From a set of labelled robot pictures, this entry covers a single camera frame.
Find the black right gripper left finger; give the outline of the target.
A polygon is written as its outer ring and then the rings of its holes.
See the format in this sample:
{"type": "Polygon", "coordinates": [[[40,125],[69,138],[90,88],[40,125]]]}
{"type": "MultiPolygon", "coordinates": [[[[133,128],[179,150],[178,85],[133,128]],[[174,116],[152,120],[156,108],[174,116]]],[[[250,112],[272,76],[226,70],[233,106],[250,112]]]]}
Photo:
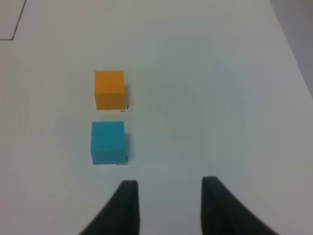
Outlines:
{"type": "Polygon", "coordinates": [[[82,235],[138,235],[140,212],[138,183],[121,182],[108,203],[81,232],[82,235]]]}

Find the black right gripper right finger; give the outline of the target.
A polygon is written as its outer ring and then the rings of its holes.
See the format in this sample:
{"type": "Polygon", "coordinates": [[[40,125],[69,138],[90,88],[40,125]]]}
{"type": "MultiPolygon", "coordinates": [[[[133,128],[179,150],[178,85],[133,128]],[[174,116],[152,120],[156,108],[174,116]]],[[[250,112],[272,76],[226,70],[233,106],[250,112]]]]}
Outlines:
{"type": "Polygon", "coordinates": [[[202,178],[201,231],[204,235],[275,235],[215,176],[202,178]]]}

